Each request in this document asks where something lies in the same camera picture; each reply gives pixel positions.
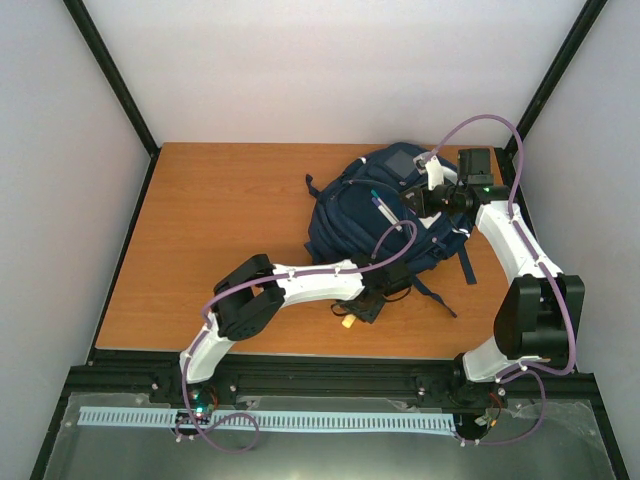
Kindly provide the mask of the yellow highlighter pen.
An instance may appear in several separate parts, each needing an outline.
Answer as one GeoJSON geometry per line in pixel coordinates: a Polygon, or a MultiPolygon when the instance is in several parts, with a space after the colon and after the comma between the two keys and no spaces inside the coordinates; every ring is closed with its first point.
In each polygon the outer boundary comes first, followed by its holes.
{"type": "Polygon", "coordinates": [[[355,323],[356,319],[357,319],[357,317],[355,315],[348,314],[343,318],[341,324],[342,324],[343,327],[349,329],[355,323]]]}

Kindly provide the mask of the green capped marker pen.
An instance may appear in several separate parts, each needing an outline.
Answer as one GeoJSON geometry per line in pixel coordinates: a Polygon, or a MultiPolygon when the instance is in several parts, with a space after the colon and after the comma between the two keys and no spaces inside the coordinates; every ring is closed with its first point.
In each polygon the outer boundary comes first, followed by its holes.
{"type": "Polygon", "coordinates": [[[380,195],[374,189],[371,189],[370,192],[373,195],[373,197],[378,201],[378,203],[381,205],[381,207],[389,214],[389,216],[392,217],[395,221],[397,221],[398,220],[397,217],[395,216],[391,208],[383,201],[380,195]]]}

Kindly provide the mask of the purple marker pen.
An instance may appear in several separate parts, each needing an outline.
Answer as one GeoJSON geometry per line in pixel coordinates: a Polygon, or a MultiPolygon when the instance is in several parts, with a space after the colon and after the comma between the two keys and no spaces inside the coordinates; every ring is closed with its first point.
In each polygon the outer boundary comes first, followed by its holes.
{"type": "Polygon", "coordinates": [[[376,206],[376,208],[378,209],[378,211],[384,216],[384,218],[397,230],[397,231],[402,231],[403,227],[400,224],[400,220],[398,219],[397,221],[395,221],[392,217],[389,216],[389,214],[381,207],[381,205],[378,203],[378,201],[373,197],[371,199],[372,203],[376,206]]]}

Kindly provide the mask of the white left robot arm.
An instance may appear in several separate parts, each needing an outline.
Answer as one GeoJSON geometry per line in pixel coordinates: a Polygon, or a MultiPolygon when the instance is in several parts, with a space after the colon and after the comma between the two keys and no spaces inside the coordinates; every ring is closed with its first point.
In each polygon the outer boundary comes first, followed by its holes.
{"type": "Polygon", "coordinates": [[[333,264],[287,266],[254,255],[214,288],[200,333],[180,354],[172,388],[186,402],[201,400],[231,347],[260,334],[283,308],[331,300],[341,314],[372,323],[411,286],[412,274],[401,260],[375,264],[358,254],[333,264]]]}

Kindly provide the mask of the navy blue student backpack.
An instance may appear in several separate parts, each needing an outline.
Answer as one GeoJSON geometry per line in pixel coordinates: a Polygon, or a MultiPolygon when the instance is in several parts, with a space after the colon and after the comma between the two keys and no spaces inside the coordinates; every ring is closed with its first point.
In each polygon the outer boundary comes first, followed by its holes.
{"type": "Polygon", "coordinates": [[[424,285],[416,275],[434,269],[441,261],[459,257],[465,279],[476,282],[465,249],[473,222],[463,214],[437,215],[421,219],[401,202],[399,193],[427,181],[414,165],[413,159],[426,150],[406,142],[397,142],[361,156],[324,189],[312,185],[313,177],[305,176],[309,194],[316,203],[308,227],[306,250],[315,264],[329,264],[352,258],[356,254],[374,255],[377,262],[385,260],[403,248],[411,237],[411,228],[390,231],[392,226],[372,203],[374,189],[401,220],[417,226],[417,237],[401,257],[414,275],[417,290],[442,304],[444,300],[424,285]]]}

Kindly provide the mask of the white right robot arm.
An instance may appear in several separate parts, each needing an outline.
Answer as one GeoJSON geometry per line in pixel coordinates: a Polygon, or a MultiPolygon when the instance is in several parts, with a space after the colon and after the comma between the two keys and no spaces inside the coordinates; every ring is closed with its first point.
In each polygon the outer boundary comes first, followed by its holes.
{"type": "Polygon", "coordinates": [[[575,323],[585,286],[550,260],[528,229],[511,187],[497,185],[485,149],[459,152],[457,173],[448,179],[436,154],[413,160],[425,181],[400,198],[416,216],[462,214],[487,239],[509,289],[494,320],[492,336],[461,357],[467,383],[507,383],[534,370],[556,376],[576,366],[575,323]]]}

